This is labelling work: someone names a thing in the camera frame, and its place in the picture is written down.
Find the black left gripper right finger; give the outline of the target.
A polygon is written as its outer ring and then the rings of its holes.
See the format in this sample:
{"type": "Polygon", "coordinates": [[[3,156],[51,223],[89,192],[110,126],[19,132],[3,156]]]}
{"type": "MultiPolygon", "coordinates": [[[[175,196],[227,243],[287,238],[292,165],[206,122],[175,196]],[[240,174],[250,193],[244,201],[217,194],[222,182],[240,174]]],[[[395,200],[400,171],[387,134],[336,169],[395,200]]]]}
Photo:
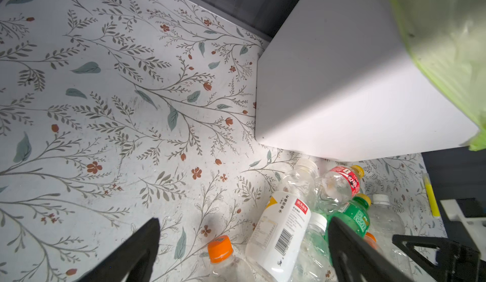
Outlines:
{"type": "Polygon", "coordinates": [[[411,281],[341,219],[332,218],[327,231],[338,281],[411,281]]]}

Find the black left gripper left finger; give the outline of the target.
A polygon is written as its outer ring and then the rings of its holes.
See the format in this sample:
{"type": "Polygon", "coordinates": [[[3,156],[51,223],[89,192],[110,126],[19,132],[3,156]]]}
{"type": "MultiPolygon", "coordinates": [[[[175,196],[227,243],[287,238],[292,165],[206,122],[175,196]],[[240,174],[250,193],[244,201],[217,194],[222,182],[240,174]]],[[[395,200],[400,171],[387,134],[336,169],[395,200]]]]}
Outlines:
{"type": "Polygon", "coordinates": [[[159,219],[151,218],[79,281],[149,281],[158,255],[159,219]]]}

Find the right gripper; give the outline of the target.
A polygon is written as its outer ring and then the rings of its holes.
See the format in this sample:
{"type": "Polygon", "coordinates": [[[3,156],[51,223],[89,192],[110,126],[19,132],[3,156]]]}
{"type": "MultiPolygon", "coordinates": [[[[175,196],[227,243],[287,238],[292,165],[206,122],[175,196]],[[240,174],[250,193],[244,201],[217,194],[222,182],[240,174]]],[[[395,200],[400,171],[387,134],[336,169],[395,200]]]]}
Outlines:
{"type": "Polygon", "coordinates": [[[436,281],[478,281],[480,258],[485,261],[485,212],[474,198],[441,200],[440,204],[445,223],[462,225],[459,242],[464,245],[448,238],[408,235],[393,235],[392,243],[436,281]],[[435,261],[418,248],[435,249],[435,261]]]}

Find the clear bottle orange label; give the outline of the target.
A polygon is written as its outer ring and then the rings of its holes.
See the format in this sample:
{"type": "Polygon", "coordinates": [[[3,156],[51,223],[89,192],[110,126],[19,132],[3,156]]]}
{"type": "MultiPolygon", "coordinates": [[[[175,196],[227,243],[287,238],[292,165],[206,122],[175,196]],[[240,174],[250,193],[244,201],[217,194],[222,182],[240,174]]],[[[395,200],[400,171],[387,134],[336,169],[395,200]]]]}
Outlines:
{"type": "Polygon", "coordinates": [[[363,240],[366,241],[367,244],[371,246],[373,249],[380,250],[376,238],[371,233],[367,232],[363,237],[363,240]]]}

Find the green bottle yellow cap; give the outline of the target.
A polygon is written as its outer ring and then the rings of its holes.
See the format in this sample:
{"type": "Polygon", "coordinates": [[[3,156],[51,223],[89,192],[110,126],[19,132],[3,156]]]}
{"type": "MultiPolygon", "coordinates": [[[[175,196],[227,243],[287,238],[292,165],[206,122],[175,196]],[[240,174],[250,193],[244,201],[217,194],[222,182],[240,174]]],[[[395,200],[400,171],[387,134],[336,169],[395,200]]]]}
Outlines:
{"type": "Polygon", "coordinates": [[[336,211],[328,216],[328,222],[332,218],[339,218],[350,227],[358,236],[363,238],[370,227],[368,210],[372,202],[363,194],[356,194],[349,202],[341,205],[336,211]]]}

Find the clear ribbed bottle white cap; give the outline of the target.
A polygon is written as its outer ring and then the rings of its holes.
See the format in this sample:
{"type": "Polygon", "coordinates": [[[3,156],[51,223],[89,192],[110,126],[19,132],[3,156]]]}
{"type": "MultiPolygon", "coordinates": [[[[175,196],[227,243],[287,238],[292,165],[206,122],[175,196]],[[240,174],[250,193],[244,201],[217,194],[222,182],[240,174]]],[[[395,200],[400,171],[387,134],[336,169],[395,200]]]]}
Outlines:
{"type": "Polygon", "coordinates": [[[392,243],[392,237],[405,234],[405,229],[402,219],[393,210],[389,196],[374,194],[368,215],[371,220],[368,231],[377,239],[383,256],[402,273],[413,279],[409,257],[392,243]]]}

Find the clear bottle red label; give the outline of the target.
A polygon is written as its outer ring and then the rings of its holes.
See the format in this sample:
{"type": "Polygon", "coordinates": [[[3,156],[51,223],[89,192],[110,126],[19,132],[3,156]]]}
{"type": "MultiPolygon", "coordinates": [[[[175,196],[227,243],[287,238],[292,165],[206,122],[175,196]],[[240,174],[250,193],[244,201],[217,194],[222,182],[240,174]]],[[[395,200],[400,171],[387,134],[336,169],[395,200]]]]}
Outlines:
{"type": "Polygon", "coordinates": [[[364,193],[364,170],[361,166],[336,166],[319,181],[316,206],[324,214],[332,214],[358,193],[364,193]]]}

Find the white bottle yellow mark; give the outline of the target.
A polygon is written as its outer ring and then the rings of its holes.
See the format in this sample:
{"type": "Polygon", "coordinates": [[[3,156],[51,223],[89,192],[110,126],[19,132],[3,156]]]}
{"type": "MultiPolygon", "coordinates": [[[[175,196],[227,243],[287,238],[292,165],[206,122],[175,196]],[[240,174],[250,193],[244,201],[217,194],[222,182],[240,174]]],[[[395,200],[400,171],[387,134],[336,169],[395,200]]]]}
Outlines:
{"type": "Polygon", "coordinates": [[[246,259],[267,281],[289,281],[311,218],[317,165],[297,161],[279,181],[246,247],[246,259]]]}

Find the orange cap orange label bottle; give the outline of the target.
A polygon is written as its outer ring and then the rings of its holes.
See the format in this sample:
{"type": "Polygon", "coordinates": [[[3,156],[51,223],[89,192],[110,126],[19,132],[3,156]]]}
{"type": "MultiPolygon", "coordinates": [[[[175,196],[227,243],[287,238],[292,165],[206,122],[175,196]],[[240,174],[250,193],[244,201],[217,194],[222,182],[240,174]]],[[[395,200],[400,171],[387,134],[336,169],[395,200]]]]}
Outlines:
{"type": "Polygon", "coordinates": [[[208,244],[208,255],[211,273],[207,281],[255,281],[247,262],[234,254],[227,235],[219,236],[208,244]]]}

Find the clear crushed bottle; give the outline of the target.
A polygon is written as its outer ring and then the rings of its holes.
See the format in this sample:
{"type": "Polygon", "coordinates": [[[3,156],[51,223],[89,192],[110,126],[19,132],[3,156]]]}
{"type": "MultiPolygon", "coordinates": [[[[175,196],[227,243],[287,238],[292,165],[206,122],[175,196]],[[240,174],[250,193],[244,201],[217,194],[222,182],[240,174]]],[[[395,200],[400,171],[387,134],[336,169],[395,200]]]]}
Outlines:
{"type": "Polygon", "coordinates": [[[329,267],[327,219],[312,212],[290,281],[325,281],[329,267]]]}

